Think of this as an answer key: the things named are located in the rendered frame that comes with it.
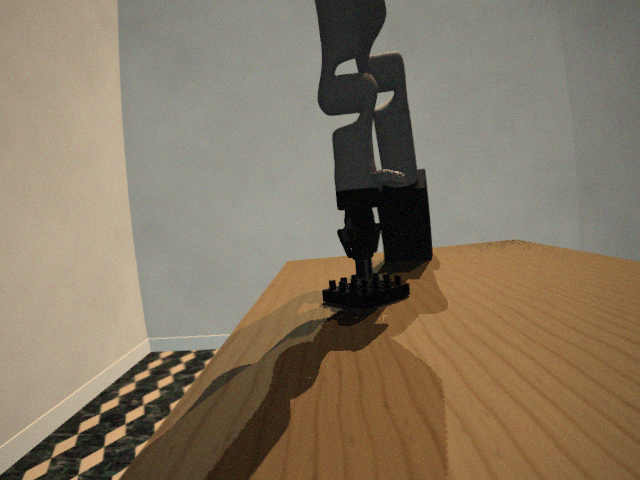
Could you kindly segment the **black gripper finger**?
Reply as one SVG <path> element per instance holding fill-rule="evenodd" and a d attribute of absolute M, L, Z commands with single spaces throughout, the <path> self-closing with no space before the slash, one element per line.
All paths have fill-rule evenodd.
<path fill-rule="evenodd" d="M 380 237 L 380 231 L 381 231 L 381 224 L 380 223 L 375 223 L 374 218 L 369 218 L 368 221 L 369 221 L 369 245 L 367 246 L 367 252 L 368 252 L 367 260 L 368 260 L 368 264 L 369 264 L 369 276 L 370 276 L 370 279 L 372 279 L 372 277 L 373 277 L 373 268 L 372 268 L 372 258 L 371 257 L 373 257 L 374 253 L 376 253 L 377 249 L 378 249 L 378 243 L 379 243 L 379 237 Z M 375 230 L 375 234 L 374 234 L 374 230 Z"/>
<path fill-rule="evenodd" d="M 357 240 L 356 232 L 354 232 L 352 228 L 353 226 L 350 217 L 347 219 L 347 223 L 344 228 L 338 229 L 337 234 L 347 257 L 355 260 L 356 278 L 358 281 L 369 280 L 368 260 L 366 260 L 368 258 L 367 245 L 369 245 L 369 222 L 367 219 L 362 220 L 363 241 Z"/>

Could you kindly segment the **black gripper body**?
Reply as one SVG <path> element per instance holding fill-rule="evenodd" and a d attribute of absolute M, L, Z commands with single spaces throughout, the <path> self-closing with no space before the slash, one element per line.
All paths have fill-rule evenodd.
<path fill-rule="evenodd" d="M 357 240 L 363 240 L 362 220 L 374 218 L 372 208 L 380 205 L 379 188 L 361 188 L 336 192 L 337 208 L 345 211 L 344 223 L 351 217 Z M 371 207 L 371 208 L 366 208 Z"/>

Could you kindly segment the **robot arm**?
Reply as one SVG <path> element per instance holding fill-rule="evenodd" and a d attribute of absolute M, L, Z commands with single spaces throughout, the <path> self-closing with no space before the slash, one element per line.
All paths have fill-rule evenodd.
<path fill-rule="evenodd" d="M 319 107 L 329 116 L 360 113 L 354 123 L 332 134 L 336 192 L 415 183 L 418 174 L 403 58 L 397 51 L 370 55 L 385 22 L 385 0 L 315 0 L 315 4 L 322 48 Z M 358 73 L 335 75 L 338 65 L 354 58 Z M 375 108 L 377 92 L 388 91 L 394 91 L 392 99 Z M 378 171 L 373 120 L 382 167 Z"/>

